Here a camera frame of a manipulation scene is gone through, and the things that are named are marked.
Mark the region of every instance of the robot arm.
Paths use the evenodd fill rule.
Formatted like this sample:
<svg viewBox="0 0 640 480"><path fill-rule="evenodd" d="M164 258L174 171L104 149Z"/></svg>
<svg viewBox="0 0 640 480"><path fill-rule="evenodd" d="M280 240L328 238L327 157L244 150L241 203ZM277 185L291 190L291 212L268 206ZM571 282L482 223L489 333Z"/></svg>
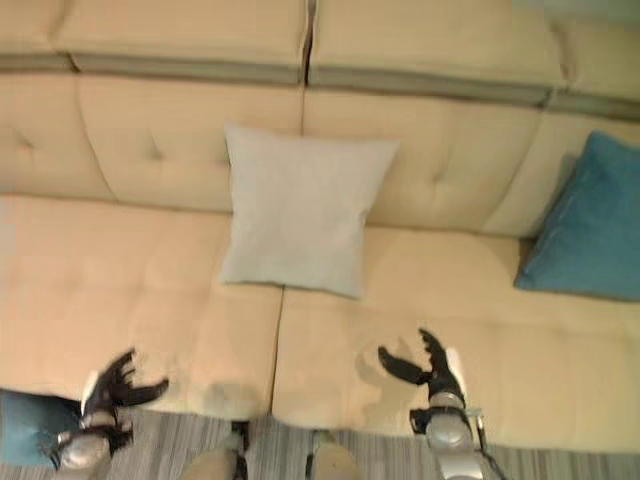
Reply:
<svg viewBox="0 0 640 480"><path fill-rule="evenodd" d="M119 418L118 409L151 402L166 392L166 378L156 385L133 387L134 353L126 352L106 370L90 377L82 401L80 431L58 435L58 443L50 452L57 470L54 480L104 480L111 457L133 440L133 426Z"/></svg>
<svg viewBox="0 0 640 480"><path fill-rule="evenodd" d="M409 418L416 434L427 441L445 480L482 480L483 473L473 441L473 430L466 410L464 381L457 352L445 350L428 330L420 329L425 350L431 355L431 370L391 355L386 348L378 349L384 369L400 380L414 385L429 385L429 408L411 410ZM476 416L480 453L501 479L505 479L495 460L485 451L486 441L482 417Z"/></svg>

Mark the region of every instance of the sofa cushion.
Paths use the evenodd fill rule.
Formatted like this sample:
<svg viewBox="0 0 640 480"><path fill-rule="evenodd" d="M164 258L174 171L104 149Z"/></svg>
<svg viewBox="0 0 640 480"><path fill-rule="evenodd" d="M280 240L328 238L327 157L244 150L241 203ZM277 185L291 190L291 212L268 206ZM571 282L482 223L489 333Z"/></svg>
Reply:
<svg viewBox="0 0 640 480"><path fill-rule="evenodd" d="M227 419L271 404L282 291L220 286L230 217L0 197L0 386L79 398L134 346L151 408Z"/></svg>
<svg viewBox="0 0 640 480"><path fill-rule="evenodd" d="M0 0L0 54L51 53L64 0Z"/></svg>
<svg viewBox="0 0 640 480"><path fill-rule="evenodd" d="M640 301L639 247L640 147L594 132L516 285Z"/></svg>
<svg viewBox="0 0 640 480"><path fill-rule="evenodd" d="M298 0L78 0L56 40L91 71L297 83Z"/></svg>
<svg viewBox="0 0 640 480"><path fill-rule="evenodd" d="M369 220L536 235L590 132L640 143L640 124L428 97L307 91L304 135L400 141Z"/></svg>
<svg viewBox="0 0 640 480"><path fill-rule="evenodd" d="M362 228L398 143L227 124L233 226L222 282L362 293Z"/></svg>
<svg viewBox="0 0 640 480"><path fill-rule="evenodd" d="M426 326L458 349L490 442L640 452L640 304L514 289L509 238L369 227L364 245L360 302L285 290L278 419L411 435L427 387L386 374L377 348L427 368Z"/></svg>
<svg viewBox="0 0 640 480"><path fill-rule="evenodd" d="M0 71L70 70L52 43L64 12L64 0L0 0Z"/></svg>
<svg viewBox="0 0 640 480"><path fill-rule="evenodd" d="M231 211L224 123L299 134L298 88L81 75L87 136L125 203Z"/></svg>
<svg viewBox="0 0 640 480"><path fill-rule="evenodd" d="M564 84L537 10L509 0L319 0L313 85L526 103Z"/></svg>
<svg viewBox="0 0 640 480"><path fill-rule="evenodd" d="M639 25L575 17L556 28L569 50L569 91L640 102Z"/></svg>
<svg viewBox="0 0 640 480"><path fill-rule="evenodd" d="M0 76L0 191L106 200L87 141L77 77Z"/></svg>

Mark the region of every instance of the cable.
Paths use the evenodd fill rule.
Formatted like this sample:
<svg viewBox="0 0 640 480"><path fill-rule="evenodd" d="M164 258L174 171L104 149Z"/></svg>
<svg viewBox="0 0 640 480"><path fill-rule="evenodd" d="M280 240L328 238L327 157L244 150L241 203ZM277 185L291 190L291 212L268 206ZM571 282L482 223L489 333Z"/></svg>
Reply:
<svg viewBox="0 0 640 480"><path fill-rule="evenodd" d="M476 430L478 432L478 440L480 441L480 449L478 450L478 453L484 457L491 467L491 470L493 470L493 473L495 473L500 480L509 480L509 477L504 474L500 465L498 465L498 461L487 451L487 434L484 430L484 419L482 418L482 414L479 414L476 417Z"/></svg>
<svg viewBox="0 0 640 480"><path fill-rule="evenodd" d="M485 458L485 460L491 467L491 470L493 470L493 473L495 473L500 478L500 480L509 480L509 477L504 474L504 472L500 468L500 465L498 465L498 461L489 452L480 449L478 450L478 453L480 453L480 455Z"/></svg>

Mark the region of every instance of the blue pillow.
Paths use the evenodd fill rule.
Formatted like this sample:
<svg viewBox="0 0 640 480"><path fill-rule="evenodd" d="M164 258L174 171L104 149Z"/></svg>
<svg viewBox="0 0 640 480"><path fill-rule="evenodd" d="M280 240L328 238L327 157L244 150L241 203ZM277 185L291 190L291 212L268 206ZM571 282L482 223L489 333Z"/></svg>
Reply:
<svg viewBox="0 0 640 480"><path fill-rule="evenodd" d="M640 148L589 136L515 284L640 301Z"/></svg>
<svg viewBox="0 0 640 480"><path fill-rule="evenodd" d="M61 398L0 390L0 462L53 467L43 450L56 444L59 433L78 430L74 410Z"/></svg>

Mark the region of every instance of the floor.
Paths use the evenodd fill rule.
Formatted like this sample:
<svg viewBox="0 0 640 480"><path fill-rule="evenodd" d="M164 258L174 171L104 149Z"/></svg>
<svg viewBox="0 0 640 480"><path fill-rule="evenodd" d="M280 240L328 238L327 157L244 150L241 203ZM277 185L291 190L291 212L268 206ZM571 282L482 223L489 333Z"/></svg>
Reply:
<svg viewBox="0 0 640 480"><path fill-rule="evenodd" d="M198 452L227 433L225 422L193 415L133 412L135 444L119 453L108 480L177 480ZM251 480L303 480L310 434L273 420L258 422L247 457ZM340 443L354 454L366 480L435 480L434 462L424 441L344 433ZM640 455L594 455L495 448L498 462L513 480L637 480ZM0 465L1 480L48 480L46 469Z"/></svg>

